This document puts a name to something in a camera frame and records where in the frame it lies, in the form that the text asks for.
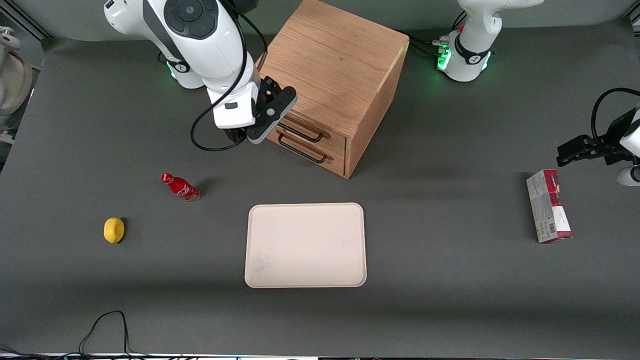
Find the wooden cabinet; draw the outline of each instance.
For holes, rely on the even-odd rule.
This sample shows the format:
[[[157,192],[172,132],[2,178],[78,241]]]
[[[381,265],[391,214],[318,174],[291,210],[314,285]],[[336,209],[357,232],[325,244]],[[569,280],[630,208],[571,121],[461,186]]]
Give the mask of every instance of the wooden cabinet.
[[[348,179],[394,98],[408,44],[404,34],[304,0],[261,71],[298,93],[268,139]]]

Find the bottle cap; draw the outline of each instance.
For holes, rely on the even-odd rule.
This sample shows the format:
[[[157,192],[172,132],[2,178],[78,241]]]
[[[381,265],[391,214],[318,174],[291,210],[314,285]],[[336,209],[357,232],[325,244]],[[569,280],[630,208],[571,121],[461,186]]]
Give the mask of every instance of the bottle cap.
[[[169,184],[169,183],[171,183],[173,181],[173,176],[171,174],[169,174],[168,172],[165,172],[164,174],[162,174],[160,179],[162,179],[163,183]]]

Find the power cord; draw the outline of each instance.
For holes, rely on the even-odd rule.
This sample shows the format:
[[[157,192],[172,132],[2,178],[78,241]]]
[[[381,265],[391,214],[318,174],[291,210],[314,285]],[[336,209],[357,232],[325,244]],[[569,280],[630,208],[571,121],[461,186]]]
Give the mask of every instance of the power cord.
[[[609,94],[613,94],[614,92],[626,92],[628,94],[632,94],[640,97],[640,91],[629,89],[629,88],[613,88],[605,91],[598,98],[598,100],[596,100],[596,103],[593,105],[593,111],[591,112],[591,135],[596,140],[598,147],[601,150],[603,150],[605,153],[607,153],[607,155],[609,155],[612,158],[624,161],[623,159],[620,159],[619,157],[617,157],[617,155],[615,155],[610,149],[604,146],[604,144],[602,143],[602,140],[598,137],[598,131],[596,129],[596,118],[598,116],[598,108],[600,107],[600,103],[602,103],[605,97],[607,97]]]
[[[266,59],[267,53],[268,53],[267,40],[264,38],[264,35],[262,34],[262,32],[260,32],[258,27],[251,20],[249,20],[249,18],[245,14],[241,13],[235,6],[230,4],[228,0],[220,0],[220,1],[225,5],[225,8],[229,12],[229,15],[231,16],[231,19],[233,20],[234,24],[236,25],[236,28],[238,29],[238,32],[240,32],[240,41],[242,43],[243,58],[242,58],[242,65],[240,67],[240,73],[238,74],[238,76],[234,80],[233,84],[229,87],[229,89],[224,94],[222,94],[222,96],[218,100],[214,101],[213,104],[208,106],[206,110],[201,112],[201,114],[198,115],[198,117],[193,121],[193,124],[191,125],[190,137],[191,137],[191,142],[193,143],[193,145],[195,145],[195,147],[197,147],[200,150],[211,151],[211,152],[225,151],[225,150],[232,149],[232,148],[240,145],[241,143],[243,143],[244,140],[246,139],[246,137],[243,137],[242,140],[240,140],[238,142],[235,142],[235,143],[233,143],[231,145],[224,146],[224,147],[205,147],[205,146],[200,145],[198,143],[198,141],[196,140],[196,138],[195,138],[195,129],[196,129],[196,126],[198,125],[198,123],[211,110],[213,110],[213,108],[215,108],[219,103],[221,103],[222,100],[224,100],[229,94],[231,94],[231,92],[238,85],[238,83],[240,82],[240,80],[242,79],[242,76],[244,74],[244,68],[246,67],[246,62],[247,62],[246,40],[244,39],[244,32],[242,30],[242,27],[240,26],[240,23],[238,22],[238,19],[237,19],[238,16],[240,16],[244,21],[246,21],[249,24],[249,26],[251,26],[258,33],[258,36],[260,36],[260,39],[262,40],[262,43],[264,45],[264,52],[263,52],[262,58],[260,59],[260,63],[258,64],[258,67],[257,67],[258,71],[262,68],[262,65],[264,64],[264,60]]]
[[[458,27],[458,25],[460,25],[460,23],[462,23],[466,18],[467,18],[467,12],[465,10],[462,10],[460,15],[458,15],[456,20],[453,22],[451,29],[455,30]]]
[[[105,316],[111,315],[111,314],[120,314],[120,316],[122,317],[122,325],[124,326],[124,347],[123,347],[123,350],[124,350],[124,354],[126,356],[98,356],[98,355],[91,355],[91,354],[86,353],[84,351],[84,346],[86,345],[87,340],[89,340],[89,338],[91,337],[91,335],[95,331],[95,328],[98,325],[98,323],[100,322],[100,320],[102,318],[104,318]],[[23,353],[23,352],[16,351],[12,347],[9,347],[9,346],[3,345],[3,344],[0,344],[0,352],[17,355],[17,356],[12,356],[12,357],[0,357],[2,359],[11,359],[11,360],[75,360],[75,359],[91,360],[91,359],[122,359],[122,358],[126,358],[126,359],[144,359],[144,358],[150,358],[150,357],[151,358],[157,357],[157,356],[153,356],[153,355],[144,354],[144,353],[141,353],[141,352],[134,351],[131,348],[131,345],[129,344],[129,328],[127,327],[127,319],[124,316],[124,313],[122,311],[120,311],[120,310],[109,311],[107,313],[104,313],[104,314],[100,315],[98,317],[98,319],[96,319],[96,321],[91,326],[91,330],[89,330],[89,333],[80,341],[80,344],[78,344],[78,351],[77,352],[69,352],[69,353],[61,355],[61,356],[48,356],[48,355],[45,355],[45,354],[29,354],[29,353]],[[169,360],[172,360],[172,359],[184,359],[184,357],[182,357],[182,356],[180,356],[180,357],[172,357]]]
[[[420,51],[422,54],[425,54],[425,55],[428,55],[428,56],[439,56],[439,54],[437,54],[437,53],[431,53],[431,52],[426,51],[425,49],[421,48],[420,46],[418,46],[418,44],[431,46],[432,44],[431,44],[430,41],[423,40],[423,39],[421,39],[419,37],[415,37],[415,36],[405,32],[405,31],[402,31],[402,30],[396,30],[396,31],[408,36],[409,37],[409,45],[412,46],[414,49]]]

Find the white tray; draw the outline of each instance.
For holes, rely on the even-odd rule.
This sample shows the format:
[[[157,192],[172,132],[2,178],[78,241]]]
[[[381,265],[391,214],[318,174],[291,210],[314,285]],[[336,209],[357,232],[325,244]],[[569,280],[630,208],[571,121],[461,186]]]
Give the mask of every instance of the white tray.
[[[256,205],[249,212],[244,267],[248,286],[357,287],[366,279],[360,205]]]

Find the green led light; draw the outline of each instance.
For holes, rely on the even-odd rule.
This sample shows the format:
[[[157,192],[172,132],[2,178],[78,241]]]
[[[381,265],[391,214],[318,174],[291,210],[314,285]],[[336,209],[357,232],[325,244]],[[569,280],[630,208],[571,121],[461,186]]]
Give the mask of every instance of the green led light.
[[[491,57],[491,51],[486,55],[486,60],[484,61],[484,65],[482,65],[482,69],[486,69],[486,64],[489,63],[489,58]]]
[[[438,59],[438,68],[440,70],[446,69],[449,64],[449,59],[451,59],[451,50],[447,49],[446,52],[440,55],[440,58]]]
[[[175,74],[173,73],[173,68],[171,67],[171,65],[169,65],[169,62],[166,62],[166,66],[169,68],[169,71],[171,72],[171,77],[175,79]]]

